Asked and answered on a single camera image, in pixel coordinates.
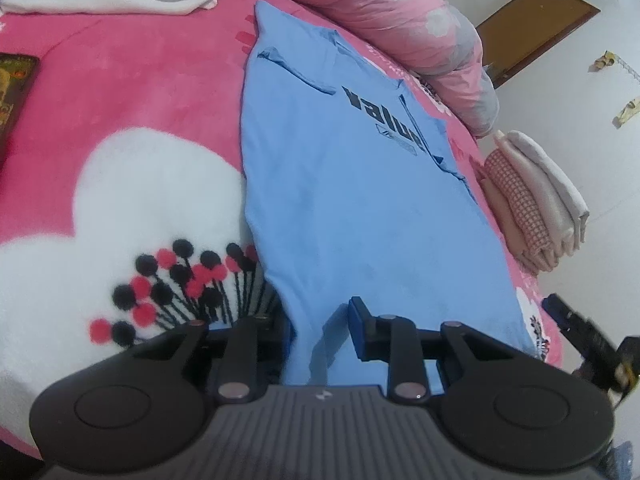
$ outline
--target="pink checkered cloth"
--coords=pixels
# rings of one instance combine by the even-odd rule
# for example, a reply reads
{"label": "pink checkered cloth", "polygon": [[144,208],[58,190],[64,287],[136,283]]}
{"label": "pink checkered cloth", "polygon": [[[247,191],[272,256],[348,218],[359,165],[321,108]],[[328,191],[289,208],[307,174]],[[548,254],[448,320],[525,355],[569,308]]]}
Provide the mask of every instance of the pink checkered cloth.
{"label": "pink checkered cloth", "polygon": [[530,254],[553,253],[553,242],[532,193],[500,150],[494,150],[484,162],[484,170],[507,198],[513,218],[524,234]]}

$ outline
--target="wooden door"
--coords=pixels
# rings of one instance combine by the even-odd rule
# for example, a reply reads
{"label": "wooden door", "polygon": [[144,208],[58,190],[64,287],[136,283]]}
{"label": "wooden door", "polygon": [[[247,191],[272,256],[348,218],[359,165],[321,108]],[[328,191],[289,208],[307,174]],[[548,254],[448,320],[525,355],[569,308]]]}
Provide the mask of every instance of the wooden door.
{"label": "wooden door", "polygon": [[582,0],[511,0],[478,26],[482,64],[498,88],[595,16]]}

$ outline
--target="t-shirt sleeve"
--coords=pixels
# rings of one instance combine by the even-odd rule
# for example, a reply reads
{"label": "t-shirt sleeve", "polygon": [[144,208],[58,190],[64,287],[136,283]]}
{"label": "t-shirt sleeve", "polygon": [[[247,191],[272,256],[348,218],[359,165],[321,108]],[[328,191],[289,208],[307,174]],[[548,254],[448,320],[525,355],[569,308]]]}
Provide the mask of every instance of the t-shirt sleeve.
{"label": "t-shirt sleeve", "polygon": [[259,37],[252,56],[274,62],[325,94],[335,94],[336,30],[297,20],[263,0],[255,4],[255,15]]}

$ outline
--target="black dot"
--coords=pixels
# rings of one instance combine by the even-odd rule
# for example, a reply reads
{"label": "black dot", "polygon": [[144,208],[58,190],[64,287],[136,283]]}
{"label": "black dot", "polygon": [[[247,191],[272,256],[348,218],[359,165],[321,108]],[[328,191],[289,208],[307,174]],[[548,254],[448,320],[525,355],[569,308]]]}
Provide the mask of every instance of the black dot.
{"label": "black dot", "polygon": [[200,263],[207,267],[207,269],[213,269],[213,267],[221,264],[222,260],[220,260],[220,256],[218,256],[218,253],[215,253],[213,251],[204,251],[200,255]]}
{"label": "black dot", "polygon": [[243,256],[242,258],[240,258],[239,260],[236,260],[238,262],[238,267],[240,267],[242,270],[245,270],[247,272],[251,272],[252,270],[255,270],[255,262],[252,261],[250,258],[247,258],[246,256]]}
{"label": "black dot", "polygon": [[111,338],[117,345],[130,348],[136,338],[136,329],[126,321],[117,321],[111,327]]}
{"label": "black dot", "polygon": [[120,310],[131,310],[136,304],[136,295],[130,285],[118,285],[113,289],[111,299]]}
{"label": "black dot", "polygon": [[193,277],[193,272],[191,272],[191,269],[187,266],[175,264],[169,269],[169,276],[171,276],[171,279],[178,285],[185,286]]}
{"label": "black dot", "polygon": [[158,261],[149,254],[140,254],[136,258],[136,270],[143,276],[153,276],[158,272]]}
{"label": "black dot", "polygon": [[206,287],[202,291],[200,301],[204,302],[207,308],[214,309],[222,306],[222,294],[216,288]]}
{"label": "black dot", "polygon": [[244,253],[238,244],[231,243],[226,246],[226,254],[238,262],[238,265],[240,264],[240,261],[244,259]]}
{"label": "black dot", "polygon": [[188,240],[176,240],[172,249],[181,258],[191,258],[193,255],[193,245]]}
{"label": "black dot", "polygon": [[158,305],[171,304],[173,298],[174,292],[166,283],[157,282],[154,283],[154,286],[151,287],[151,299],[154,300]]}

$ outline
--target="blue t-shirt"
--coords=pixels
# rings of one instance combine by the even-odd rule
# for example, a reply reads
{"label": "blue t-shirt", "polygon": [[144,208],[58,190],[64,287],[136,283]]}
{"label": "blue t-shirt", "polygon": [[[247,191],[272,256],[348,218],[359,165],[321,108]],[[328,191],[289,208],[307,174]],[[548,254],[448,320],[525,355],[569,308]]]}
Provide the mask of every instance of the blue t-shirt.
{"label": "blue t-shirt", "polygon": [[533,352],[502,245],[445,123],[336,30],[263,1],[256,17],[241,119],[245,213],[296,330],[285,382],[386,384],[386,364],[356,357],[352,296],[374,316],[427,329],[459,320]]}

